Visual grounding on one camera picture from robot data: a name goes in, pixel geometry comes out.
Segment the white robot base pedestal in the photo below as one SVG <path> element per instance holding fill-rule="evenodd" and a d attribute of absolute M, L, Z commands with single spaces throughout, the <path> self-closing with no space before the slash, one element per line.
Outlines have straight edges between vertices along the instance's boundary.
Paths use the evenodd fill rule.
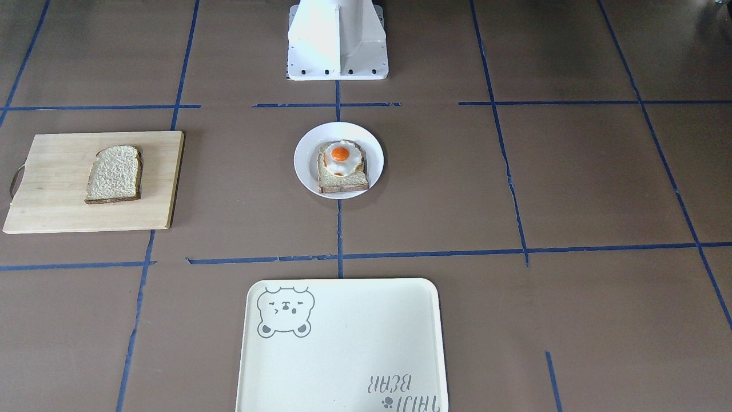
<path fill-rule="evenodd" d="M 301 1 L 290 7 L 289 79 L 364 81 L 388 74 L 382 7 L 371 1 Z"/>

